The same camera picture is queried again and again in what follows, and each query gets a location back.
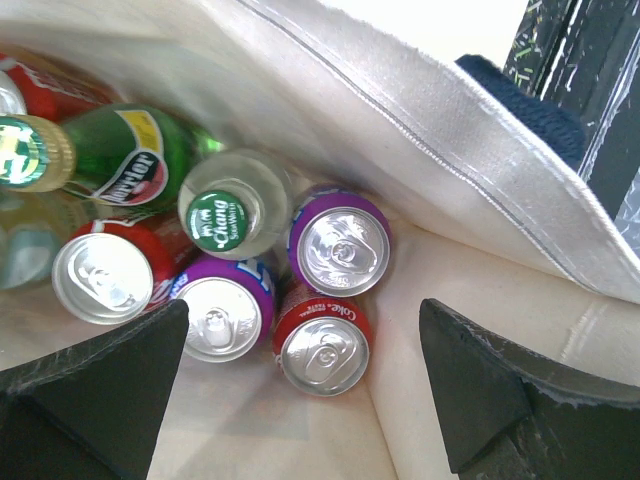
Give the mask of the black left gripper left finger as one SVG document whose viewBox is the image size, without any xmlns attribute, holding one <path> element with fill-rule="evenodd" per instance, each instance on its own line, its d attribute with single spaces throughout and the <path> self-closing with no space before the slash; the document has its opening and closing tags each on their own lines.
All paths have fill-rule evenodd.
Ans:
<svg viewBox="0 0 640 480">
<path fill-rule="evenodd" d="M 174 300 L 2 371 L 2 478 L 146 478 L 187 330 Z"/>
</svg>

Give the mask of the purple soda can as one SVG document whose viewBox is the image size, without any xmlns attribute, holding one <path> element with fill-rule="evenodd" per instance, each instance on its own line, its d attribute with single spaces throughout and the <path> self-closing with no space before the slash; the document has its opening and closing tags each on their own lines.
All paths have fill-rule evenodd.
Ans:
<svg viewBox="0 0 640 480">
<path fill-rule="evenodd" d="M 338 185 L 319 184 L 298 198 L 286 250 L 293 275 L 337 298 L 378 283 L 391 260 L 389 222 L 368 199 Z"/>
</svg>

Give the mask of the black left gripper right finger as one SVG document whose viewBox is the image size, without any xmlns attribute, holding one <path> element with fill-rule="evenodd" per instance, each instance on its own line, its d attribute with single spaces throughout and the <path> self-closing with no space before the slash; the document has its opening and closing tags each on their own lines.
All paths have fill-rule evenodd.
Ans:
<svg viewBox="0 0 640 480">
<path fill-rule="evenodd" d="M 461 479 L 636 479 L 639 389 L 565 366 L 435 299 L 419 332 Z"/>
</svg>

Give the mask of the red cola can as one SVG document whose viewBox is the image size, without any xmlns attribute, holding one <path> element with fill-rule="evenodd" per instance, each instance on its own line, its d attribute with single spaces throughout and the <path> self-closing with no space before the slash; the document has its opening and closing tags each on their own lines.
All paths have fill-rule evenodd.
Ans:
<svg viewBox="0 0 640 480">
<path fill-rule="evenodd" d="M 1 114 L 59 123 L 113 102 L 109 91 L 1 54 Z"/>
<path fill-rule="evenodd" d="M 172 212 L 93 220 L 57 254 L 52 285 L 75 317 L 117 325 L 165 304 L 196 254 Z"/>
<path fill-rule="evenodd" d="M 299 390 L 332 397 L 355 386 L 371 356 L 372 327 L 357 303 L 290 281 L 272 335 L 275 361 Z"/>
</svg>

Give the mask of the beige canvas tote bag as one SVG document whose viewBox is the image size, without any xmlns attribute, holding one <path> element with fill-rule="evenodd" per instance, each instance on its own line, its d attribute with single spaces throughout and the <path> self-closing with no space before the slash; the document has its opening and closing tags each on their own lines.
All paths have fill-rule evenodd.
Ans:
<svg viewBox="0 0 640 480">
<path fill-rule="evenodd" d="M 366 191 L 391 265 L 362 302 L 365 379 L 318 398 L 268 347 L 183 351 L 144 479 L 461 479 L 423 357 L 435 299 L 565 366 L 639 389 L 639 260 L 584 181 L 457 65 L 318 1 L 5 1 L 1 40 Z M 1 296 L 1 373 L 118 327 L 49 283 Z"/>
</svg>

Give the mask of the purple Fanta can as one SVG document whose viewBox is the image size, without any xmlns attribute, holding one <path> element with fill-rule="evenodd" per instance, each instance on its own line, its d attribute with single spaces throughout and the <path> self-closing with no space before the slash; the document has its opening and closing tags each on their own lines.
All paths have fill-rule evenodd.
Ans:
<svg viewBox="0 0 640 480">
<path fill-rule="evenodd" d="M 276 310 L 276 277 L 264 257 L 223 260 L 201 254 L 171 287 L 188 306 L 184 351 L 209 362 L 236 360 L 264 340 Z"/>
</svg>

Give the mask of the clear glass bottle green cap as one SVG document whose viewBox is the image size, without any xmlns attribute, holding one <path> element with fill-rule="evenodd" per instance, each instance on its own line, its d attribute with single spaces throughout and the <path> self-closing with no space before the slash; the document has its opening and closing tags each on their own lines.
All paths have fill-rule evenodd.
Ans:
<svg viewBox="0 0 640 480">
<path fill-rule="evenodd" d="M 40 281 L 74 230 L 73 204 L 55 193 L 1 191 L 1 288 Z"/>
</svg>

